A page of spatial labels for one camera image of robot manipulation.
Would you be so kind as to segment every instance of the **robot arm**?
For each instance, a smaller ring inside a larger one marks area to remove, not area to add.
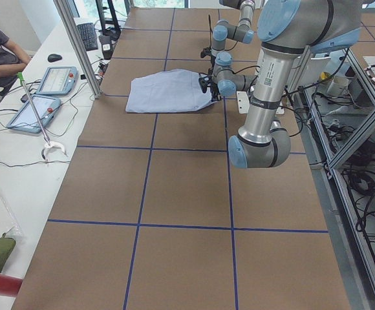
[[[287,131],[275,119],[294,59],[348,48],[359,38],[363,0],[270,0],[258,22],[264,57],[245,124],[229,140],[236,167],[275,167],[290,153]]]
[[[211,53],[216,57],[219,52],[225,50],[226,39],[249,44],[253,39],[251,30],[254,0],[219,0],[221,5],[236,8],[241,11],[238,26],[233,26],[228,21],[221,19],[213,30]]]
[[[231,25],[224,19],[218,21],[213,29],[211,46],[204,48],[200,53],[201,58],[211,57],[212,67],[208,70],[208,76],[201,77],[199,83],[203,92],[206,92],[206,89],[210,87],[213,101],[220,100],[220,94],[230,96],[236,90],[248,90],[255,82],[255,76],[235,75],[230,67],[231,56],[224,52],[227,39],[246,44],[251,43],[254,35],[251,25],[255,0],[219,0],[219,3],[240,10],[241,17],[238,26]]]

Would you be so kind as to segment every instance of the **window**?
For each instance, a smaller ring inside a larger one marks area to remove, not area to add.
[[[124,2],[127,0],[113,0],[117,18],[127,15]],[[98,17],[95,0],[74,0],[80,17]],[[134,0],[134,5],[140,8],[187,8],[188,0]]]
[[[98,18],[97,6],[95,0],[74,0],[77,11],[80,17],[93,17]],[[123,0],[113,0],[114,10],[116,11],[117,19],[125,18],[127,16]],[[109,16],[109,10],[105,11],[106,17]]]
[[[140,8],[185,8],[186,0],[134,0]]]

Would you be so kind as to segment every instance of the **grabber tool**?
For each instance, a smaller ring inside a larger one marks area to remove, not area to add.
[[[50,149],[54,148],[54,147],[55,147],[55,148],[59,148],[59,149],[61,149],[62,153],[64,153],[64,155],[67,155],[67,153],[65,152],[65,147],[64,147],[64,145],[62,145],[60,142],[55,142],[55,141],[51,141],[51,140],[50,140],[50,137],[48,136],[48,134],[47,134],[47,132],[46,132],[46,130],[45,130],[45,128],[44,128],[43,122],[42,122],[41,118],[39,117],[39,114],[38,114],[37,108],[36,108],[34,102],[32,101],[31,94],[30,94],[30,92],[29,92],[29,90],[28,90],[28,88],[27,88],[27,85],[25,84],[25,80],[24,80],[24,77],[23,77],[22,73],[21,73],[21,72],[18,72],[18,73],[17,73],[17,76],[18,76],[18,78],[19,78],[19,82],[21,83],[21,86],[22,86],[22,87],[24,88],[24,90],[25,90],[25,94],[26,94],[27,97],[28,97],[28,100],[29,100],[29,102],[30,102],[31,108],[32,108],[32,110],[34,111],[35,117],[37,118],[37,123],[38,123],[38,125],[39,125],[39,127],[40,127],[40,129],[41,129],[41,132],[42,132],[43,135],[44,135],[45,144],[44,144],[44,148],[43,148],[43,150],[41,151],[41,156],[42,156],[42,158],[43,158],[45,161],[47,161],[47,157],[46,157],[47,152],[48,152]]]

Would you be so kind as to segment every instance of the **keyboard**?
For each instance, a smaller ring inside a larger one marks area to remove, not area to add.
[[[96,29],[93,23],[77,25],[78,33],[83,40],[85,50],[96,50],[98,48]]]

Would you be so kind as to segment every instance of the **white desk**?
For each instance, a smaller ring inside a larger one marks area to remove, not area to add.
[[[78,19],[77,23],[86,21],[86,19]],[[60,54],[63,59],[49,63],[47,56],[51,53]],[[88,56],[90,62],[93,63],[102,58],[102,52],[100,49],[90,51]],[[47,67],[55,66],[75,66],[79,74],[83,74],[62,22],[51,32],[24,70],[25,81],[29,83],[41,79]],[[85,83],[85,80],[79,79],[69,96],[61,98],[62,102],[66,102],[74,95],[83,83]],[[24,91],[21,88],[10,93],[0,103],[0,109],[19,109],[22,106],[20,98],[23,94]],[[49,161],[69,161],[71,159],[77,145],[78,136],[83,130],[89,115],[93,99],[94,97],[88,85],[85,85],[83,90],[74,97],[72,103],[78,109],[74,123],[62,137],[50,134],[52,141],[64,144],[67,156],[59,149],[54,149],[48,154]],[[75,111],[69,102],[66,103],[47,128],[51,132],[61,134],[67,128]],[[0,121],[6,125],[13,115],[7,112],[0,112]],[[13,130],[1,131],[0,161],[9,165],[22,165],[42,161],[41,150],[43,146],[42,133],[27,134]],[[9,257],[3,269],[3,274],[24,278],[67,167],[68,163],[38,164],[16,168],[8,168],[0,164],[0,193],[17,218],[24,234],[22,242],[17,243],[16,248]],[[0,296],[0,310],[10,309],[13,302],[14,298]]]

